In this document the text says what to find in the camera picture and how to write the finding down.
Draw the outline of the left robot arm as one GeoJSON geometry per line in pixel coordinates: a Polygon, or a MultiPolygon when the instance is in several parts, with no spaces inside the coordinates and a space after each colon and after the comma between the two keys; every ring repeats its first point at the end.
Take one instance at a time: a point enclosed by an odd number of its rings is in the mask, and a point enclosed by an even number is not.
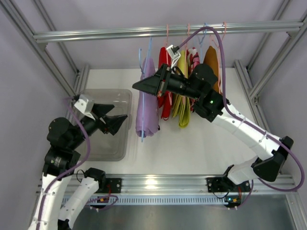
{"type": "Polygon", "coordinates": [[[42,171],[42,185],[29,229],[31,230],[71,230],[85,206],[92,203],[91,197],[97,192],[104,192],[106,196],[95,199],[104,203],[104,208],[113,206],[110,198],[118,201],[112,192],[120,192],[115,183],[107,179],[106,173],[96,168],[89,168],[83,172],[83,178],[64,203],[63,198],[76,168],[83,161],[76,149],[86,143],[88,157],[91,151],[89,137],[96,131],[103,134],[115,135],[127,115],[108,116],[114,108],[112,104],[94,104],[88,116],[76,118],[76,125],[68,119],[59,117],[54,119],[48,127],[47,140],[50,143],[42,171]]]}

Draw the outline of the light blue hanger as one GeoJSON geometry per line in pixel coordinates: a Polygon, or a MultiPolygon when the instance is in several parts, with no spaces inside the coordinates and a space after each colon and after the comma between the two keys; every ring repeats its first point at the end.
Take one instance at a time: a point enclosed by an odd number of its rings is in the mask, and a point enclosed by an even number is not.
{"type": "MultiPolygon", "coordinates": [[[[147,53],[146,53],[146,58],[145,58],[145,67],[142,67],[142,49],[139,48],[139,66],[140,66],[140,70],[141,70],[141,74],[143,76],[145,76],[146,73],[146,68],[147,68],[147,61],[151,55],[151,50],[152,50],[152,37],[149,38],[149,43],[148,43],[148,49],[147,49],[147,53]]],[[[143,143],[144,140],[144,107],[145,107],[145,96],[144,96],[144,92],[142,93],[142,128],[141,128],[141,143],[143,143]]]]}

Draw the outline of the pink hanger of red trousers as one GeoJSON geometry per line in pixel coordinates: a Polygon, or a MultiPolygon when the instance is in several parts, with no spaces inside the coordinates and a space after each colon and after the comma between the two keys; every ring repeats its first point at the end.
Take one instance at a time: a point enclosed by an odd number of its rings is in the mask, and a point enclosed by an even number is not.
{"type": "MultiPolygon", "coordinates": [[[[166,42],[165,42],[165,48],[167,48],[167,45],[168,45],[168,35],[169,35],[169,25],[167,24],[166,25],[166,42]]],[[[168,52],[166,51],[166,63],[169,64],[169,61],[168,61],[168,52]]],[[[169,101],[169,109],[171,109],[171,105],[172,105],[172,94],[169,92],[167,94],[168,96],[168,101],[169,101]]],[[[169,119],[169,115],[170,115],[170,112],[168,114],[168,116],[164,117],[164,120],[168,120],[169,119]]]]}

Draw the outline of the lilac trousers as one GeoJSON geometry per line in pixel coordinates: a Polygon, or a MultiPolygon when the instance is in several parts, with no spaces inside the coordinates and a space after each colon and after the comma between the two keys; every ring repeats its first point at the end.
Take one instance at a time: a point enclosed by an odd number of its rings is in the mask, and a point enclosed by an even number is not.
{"type": "MultiPolygon", "coordinates": [[[[137,136],[141,138],[142,128],[142,93],[139,91],[139,101],[136,116],[135,130],[137,136]]],[[[152,137],[159,131],[159,113],[158,113],[158,100],[156,96],[144,93],[145,107],[144,107],[144,138],[152,137]]]]}

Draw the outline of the yellow-green trousers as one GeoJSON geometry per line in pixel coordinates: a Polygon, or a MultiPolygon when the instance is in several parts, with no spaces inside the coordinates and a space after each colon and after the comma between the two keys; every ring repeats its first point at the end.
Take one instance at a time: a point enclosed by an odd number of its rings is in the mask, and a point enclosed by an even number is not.
{"type": "MultiPolygon", "coordinates": [[[[181,50],[181,57],[177,62],[177,67],[181,70],[183,76],[188,78],[188,63],[186,60],[186,51],[181,50]]],[[[186,96],[174,94],[172,106],[172,117],[179,117],[178,126],[180,128],[186,128],[190,120],[190,103],[186,96]]]]}

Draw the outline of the pink hanger of yellow trousers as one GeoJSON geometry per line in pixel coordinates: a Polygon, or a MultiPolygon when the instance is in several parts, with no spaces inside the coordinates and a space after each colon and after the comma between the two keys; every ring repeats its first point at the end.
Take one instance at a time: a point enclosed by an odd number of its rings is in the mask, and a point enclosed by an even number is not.
{"type": "MultiPolygon", "coordinates": [[[[190,24],[188,24],[188,31],[187,31],[187,37],[189,37],[189,32],[190,32],[190,24]]],[[[184,46],[184,61],[185,61],[185,64],[184,64],[184,76],[185,78],[188,78],[188,63],[187,63],[187,47],[188,47],[188,43],[185,43],[185,46],[184,46]]],[[[183,96],[182,97],[182,102],[183,102],[183,105],[186,105],[186,96],[183,96]]]]}

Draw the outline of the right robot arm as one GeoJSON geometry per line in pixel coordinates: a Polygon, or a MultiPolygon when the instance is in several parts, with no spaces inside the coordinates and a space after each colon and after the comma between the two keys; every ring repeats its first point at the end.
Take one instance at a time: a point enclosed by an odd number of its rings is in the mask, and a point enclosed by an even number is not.
{"type": "Polygon", "coordinates": [[[141,92],[162,96],[166,91],[194,99],[193,110],[200,117],[214,123],[245,143],[256,157],[241,164],[231,165],[221,177],[224,184],[238,185],[252,179],[274,182],[293,145],[290,137],[274,137],[243,116],[220,93],[213,89],[217,82],[207,64],[198,64],[188,78],[177,67],[163,64],[152,76],[133,84],[141,92]]]}

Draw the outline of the red trousers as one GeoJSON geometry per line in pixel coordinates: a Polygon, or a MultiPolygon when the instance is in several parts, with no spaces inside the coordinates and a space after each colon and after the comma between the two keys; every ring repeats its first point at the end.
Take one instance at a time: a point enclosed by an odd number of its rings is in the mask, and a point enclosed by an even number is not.
{"type": "MultiPolygon", "coordinates": [[[[170,64],[171,63],[171,58],[168,55],[168,52],[166,51],[165,47],[162,47],[160,49],[159,53],[159,68],[163,64],[170,64]]],[[[166,121],[170,117],[171,113],[171,108],[172,108],[172,93],[169,91],[166,91],[164,96],[158,97],[158,106],[159,108],[162,108],[162,113],[161,113],[161,119],[166,121]]]]}

